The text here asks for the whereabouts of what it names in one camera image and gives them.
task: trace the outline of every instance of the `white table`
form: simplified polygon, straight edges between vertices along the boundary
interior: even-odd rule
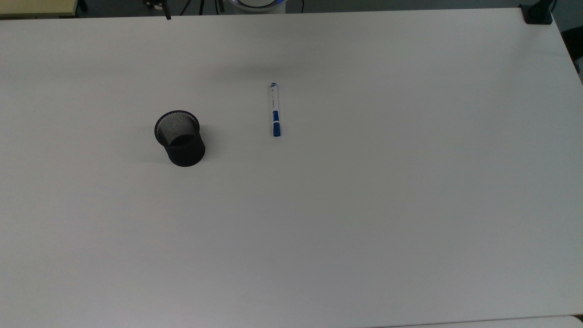
[[[0,31],[2,327],[583,312],[583,90],[554,25],[479,9]],[[202,124],[191,168],[153,136],[177,109]]]

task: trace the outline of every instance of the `mesh cup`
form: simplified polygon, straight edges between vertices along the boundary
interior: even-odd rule
[[[178,166],[192,166],[205,155],[201,126],[194,115],[183,110],[168,112],[158,119],[154,135],[168,158]]]

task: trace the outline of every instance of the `floor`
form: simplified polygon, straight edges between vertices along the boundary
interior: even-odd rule
[[[191,0],[184,15],[198,15],[204,0]],[[82,18],[164,16],[161,10],[148,8],[141,0],[86,0],[89,10],[78,10]],[[167,0],[171,16],[179,15],[188,0]],[[358,12],[358,11],[401,11],[420,9],[462,9],[462,8],[516,8],[519,4],[533,4],[534,0],[304,0],[304,13],[316,12]],[[225,13],[231,15],[233,7],[224,0]],[[301,12],[302,0],[288,0],[287,13]],[[214,0],[206,0],[203,15],[216,15]],[[557,0],[553,16],[561,31],[583,26],[583,0]],[[583,73],[579,75],[583,83]]]

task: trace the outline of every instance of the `blue marker end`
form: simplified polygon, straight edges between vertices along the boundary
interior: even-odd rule
[[[281,132],[279,131],[279,122],[273,122],[273,136],[279,137]]]

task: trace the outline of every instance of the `marker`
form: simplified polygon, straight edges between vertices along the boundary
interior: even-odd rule
[[[273,136],[279,137],[281,133],[279,127],[278,85],[275,83],[271,84],[271,110],[273,111]]]

